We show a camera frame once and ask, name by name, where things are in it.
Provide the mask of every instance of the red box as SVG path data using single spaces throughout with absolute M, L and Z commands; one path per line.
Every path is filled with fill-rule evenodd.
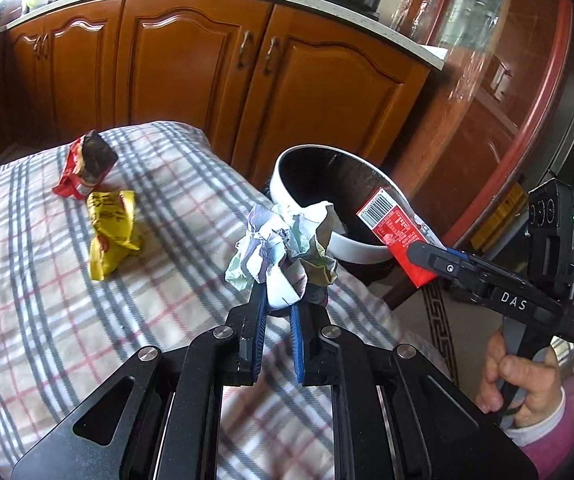
M 411 263 L 406 256 L 407 247 L 416 240 L 439 246 L 442 244 L 420 217 L 414 214 L 415 218 L 410 218 L 387 190 L 379 188 L 356 214 L 388 247 L 414 285 L 423 286 L 436 275 Z

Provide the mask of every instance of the red wooden frame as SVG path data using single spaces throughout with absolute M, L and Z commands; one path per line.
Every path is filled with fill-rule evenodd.
M 540 90 L 534 99 L 531 112 L 522 124 L 516 138 L 504 154 L 492 176 L 478 192 L 473 202 L 456 220 L 442 241 L 448 246 L 461 243 L 471 228 L 477 223 L 488 206 L 497 201 L 512 182 L 522 160 L 538 137 L 540 126 L 547 114 L 548 106 L 554 98 L 558 83 L 563 75 L 569 39 L 572 28 L 573 4 L 571 0 L 558 0 L 556 33 L 549 54 L 547 71 L 542 79 Z

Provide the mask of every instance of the crumpled tissue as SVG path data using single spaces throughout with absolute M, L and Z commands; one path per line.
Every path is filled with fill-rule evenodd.
M 267 283 L 267 298 L 276 310 L 301 299 L 326 305 L 327 286 L 336 280 L 338 262 L 326 254 L 331 232 L 340 220 L 330 202 L 305 208 L 256 204 L 247 231 L 236 244 L 225 279 L 237 290 Z

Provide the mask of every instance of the cabinet handle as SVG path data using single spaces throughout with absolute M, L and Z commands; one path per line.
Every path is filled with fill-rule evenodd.
M 250 30 L 246 30 L 244 32 L 243 42 L 240 44 L 240 48 L 238 49 L 238 68 L 243 67 L 243 54 L 244 50 L 246 49 L 246 44 L 252 38 L 252 34 Z
M 49 35 L 45 34 L 44 38 L 42 38 L 42 57 L 47 57 L 49 53 Z
M 269 63 L 272 60 L 273 49 L 274 47 L 278 46 L 278 38 L 275 36 L 272 38 L 272 42 L 269 44 L 269 50 L 267 51 L 267 55 L 264 58 L 264 74 L 267 75 L 269 70 Z

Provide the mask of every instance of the white bowl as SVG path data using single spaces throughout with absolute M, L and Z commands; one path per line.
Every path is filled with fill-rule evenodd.
M 393 181 L 386 174 L 382 173 L 382 171 L 380 171 L 374 165 L 368 163 L 366 160 L 360 158 L 359 156 L 353 155 L 353 153 L 349 153 L 346 152 L 345 150 L 340 150 L 338 148 L 333 148 L 331 146 L 323 146 L 321 144 L 301 144 L 299 146 L 289 148 L 288 150 L 285 150 L 280 154 L 280 156 L 276 160 L 276 164 L 273 167 L 272 179 L 269 182 L 269 192 L 271 194 L 273 202 L 300 206 L 300 204 L 298 204 L 296 200 L 290 195 L 289 191 L 287 191 L 287 188 L 285 187 L 280 177 L 278 167 L 282 159 L 285 157 L 285 155 L 302 148 L 324 148 L 326 150 L 332 150 L 333 152 L 342 153 L 343 155 L 347 155 L 350 156 L 351 158 L 354 158 L 355 160 L 358 160 L 365 166 L 371 168 L 372 171 L 381 176 L 384 180 L 387 181 L 387 183 L 390 186 L 394 188 L 394 190 L 399 195 L 398 197 L 395 198 L 398 200 L 398 202 L 404 209 L 409 210 L 411 209 L 409 201 L 403 195 L 402 191 L 400 191 L 398 186 L 396 186 L 396 184 L 394 184 Z M 347 238 L 346 236 L 343 236 L 338 233 L 331 234 L 331 240 L 329 242 L 328 252 L 334 258 L 343 260 L 345 262 L 351 262 L 353 264 L 379 264 L 393 258 L 393 255 L 391 254 L 391 252 L 389 252 L 389 249 L 387 249 L 387 247 L 384 245 L 377 246 L 377 245 L 365 244 L 362 242 L 358 242 L 356 240 L 352 240 L 351 238 Z

